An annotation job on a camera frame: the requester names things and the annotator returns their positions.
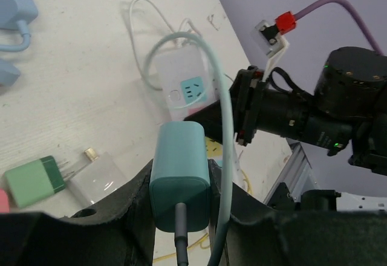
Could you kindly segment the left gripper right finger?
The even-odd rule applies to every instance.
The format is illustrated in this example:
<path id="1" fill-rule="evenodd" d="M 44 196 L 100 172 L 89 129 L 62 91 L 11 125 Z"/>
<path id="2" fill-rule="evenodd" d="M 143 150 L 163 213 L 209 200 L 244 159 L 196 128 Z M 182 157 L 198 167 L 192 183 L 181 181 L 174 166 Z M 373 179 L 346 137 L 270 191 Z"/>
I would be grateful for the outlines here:
<path id="1" fill-rule="evenodd" d="M 220 265 L 386 265 L 386 212 L 278 211 L 233 185 Z"/>

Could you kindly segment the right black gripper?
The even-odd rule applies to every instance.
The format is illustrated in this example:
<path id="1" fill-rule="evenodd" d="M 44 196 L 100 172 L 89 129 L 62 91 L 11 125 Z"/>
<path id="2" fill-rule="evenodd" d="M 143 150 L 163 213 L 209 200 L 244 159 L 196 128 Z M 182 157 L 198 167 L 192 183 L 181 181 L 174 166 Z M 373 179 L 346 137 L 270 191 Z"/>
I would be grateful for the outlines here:
<path id="1" fill-rule="evenodd" d="M 239 70 L 229 89 L 236 142 L 247 146 L 257 131 L 298 140 L 308 118 L 308 93 L 300 89 L 282 68 L 264 80 L 264 72 L 250 65 Z M 184 121 L 199 123 L 206 137 L 223 144 L 220 101 L 191 113 Z"/>

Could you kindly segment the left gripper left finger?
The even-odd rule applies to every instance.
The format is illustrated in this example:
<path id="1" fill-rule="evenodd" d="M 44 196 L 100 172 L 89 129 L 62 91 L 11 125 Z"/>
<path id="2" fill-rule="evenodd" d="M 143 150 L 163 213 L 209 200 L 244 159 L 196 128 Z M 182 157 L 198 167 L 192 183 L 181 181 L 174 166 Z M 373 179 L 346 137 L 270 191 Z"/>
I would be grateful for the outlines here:
<path id="1" fill-rule="evenodd" d="M 152 265 L 151 168 L 72 217 L 2 214 L 1 265 Z"/>

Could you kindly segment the white power strip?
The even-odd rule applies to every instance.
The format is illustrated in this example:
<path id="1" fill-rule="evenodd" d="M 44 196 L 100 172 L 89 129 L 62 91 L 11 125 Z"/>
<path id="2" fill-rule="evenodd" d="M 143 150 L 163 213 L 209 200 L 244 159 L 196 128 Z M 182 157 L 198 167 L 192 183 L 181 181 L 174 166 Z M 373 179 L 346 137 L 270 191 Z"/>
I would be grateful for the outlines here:
<path id="1" fill-rule="evenodd" d="M 152 64 L 173 121 L 182 121 L 219 100 L 218 84 L 198 47 L 186 45 L 159 53 Z"/>

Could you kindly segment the teal charger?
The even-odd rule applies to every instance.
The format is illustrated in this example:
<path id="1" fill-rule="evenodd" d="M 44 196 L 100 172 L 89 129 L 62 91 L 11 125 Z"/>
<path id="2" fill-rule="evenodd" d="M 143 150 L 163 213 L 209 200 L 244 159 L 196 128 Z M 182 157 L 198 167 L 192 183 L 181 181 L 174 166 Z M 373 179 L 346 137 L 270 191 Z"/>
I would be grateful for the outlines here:
<path id="1" fill-rule="evenodd" d="M 175 206 L 186 205 L 187 230 L 209 224 L 210 177 L 203 127 L 196 122 L 161 126 L 152 162 L 149 194 L 156 227 L 175 231 Z"/>

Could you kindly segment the green USB charger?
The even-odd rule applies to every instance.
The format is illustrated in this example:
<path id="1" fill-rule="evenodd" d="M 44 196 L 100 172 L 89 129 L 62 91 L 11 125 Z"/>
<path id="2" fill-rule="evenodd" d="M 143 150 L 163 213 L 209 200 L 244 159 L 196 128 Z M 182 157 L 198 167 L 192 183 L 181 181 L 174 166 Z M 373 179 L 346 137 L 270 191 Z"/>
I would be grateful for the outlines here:
<path id="1" fill-rule="evenodd" d="M 4 177 L 13 201 L 20 209 L 66 188 L 59 166 L 51 155 L 7 170 Z"/>

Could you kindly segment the blue power strip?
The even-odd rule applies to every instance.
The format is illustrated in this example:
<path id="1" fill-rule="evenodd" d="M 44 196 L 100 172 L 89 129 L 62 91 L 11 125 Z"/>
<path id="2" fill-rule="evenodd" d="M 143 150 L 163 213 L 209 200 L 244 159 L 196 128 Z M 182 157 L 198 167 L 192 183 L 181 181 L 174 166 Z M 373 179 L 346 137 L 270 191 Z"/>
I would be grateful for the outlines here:
<path id="1" fill-rule="evenodd" d="M 1 0 L 1 29 L 18 30 L 17 21 L 29 24 L 37 16 L 33 0 Z"/>

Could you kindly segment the pink plug adapter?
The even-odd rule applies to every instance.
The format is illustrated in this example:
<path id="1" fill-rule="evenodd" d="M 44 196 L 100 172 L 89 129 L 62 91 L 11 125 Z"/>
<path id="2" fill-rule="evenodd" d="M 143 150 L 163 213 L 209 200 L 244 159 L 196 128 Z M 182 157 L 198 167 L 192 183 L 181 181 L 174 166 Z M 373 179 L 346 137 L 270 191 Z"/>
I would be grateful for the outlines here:
<path id="1" fill-rule="evenodd" d="M 0 213 L 9 213 L 10 203 L 7 192 L 4 189 L 0 189 Z"/>

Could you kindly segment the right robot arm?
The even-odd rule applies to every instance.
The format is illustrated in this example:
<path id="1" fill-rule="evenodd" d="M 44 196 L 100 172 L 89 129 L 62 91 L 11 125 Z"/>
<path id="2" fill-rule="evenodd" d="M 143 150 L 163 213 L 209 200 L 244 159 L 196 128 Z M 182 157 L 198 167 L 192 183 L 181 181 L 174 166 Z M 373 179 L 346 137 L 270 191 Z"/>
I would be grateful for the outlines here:
<path id="1" fill-rule="evenodd" d="M 334 156 L 352 147 L 348 162 L 386 174 L 386 57 L 359 47 L 330 53 L 314 93 L 273 69 L 282 89 L 256 66 L 240 70 L 229 93 L 236 141 L 246 146 L 256 131 L 308 143 Z"/>

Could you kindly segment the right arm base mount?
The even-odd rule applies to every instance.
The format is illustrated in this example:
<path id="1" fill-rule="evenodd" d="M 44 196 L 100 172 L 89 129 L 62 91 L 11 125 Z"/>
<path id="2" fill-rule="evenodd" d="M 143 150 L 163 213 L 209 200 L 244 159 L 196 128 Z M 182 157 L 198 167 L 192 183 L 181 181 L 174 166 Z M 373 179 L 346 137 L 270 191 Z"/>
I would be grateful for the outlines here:
<path id="1" fill-rule="evenodd" d="M 284 182 L 279 183 L 267 205 L 272 209 L 285 211 L 325 210 L 336 211 L 336 200 L 342 195 L 335 190 L 308 190 L 296 201 Z"/>

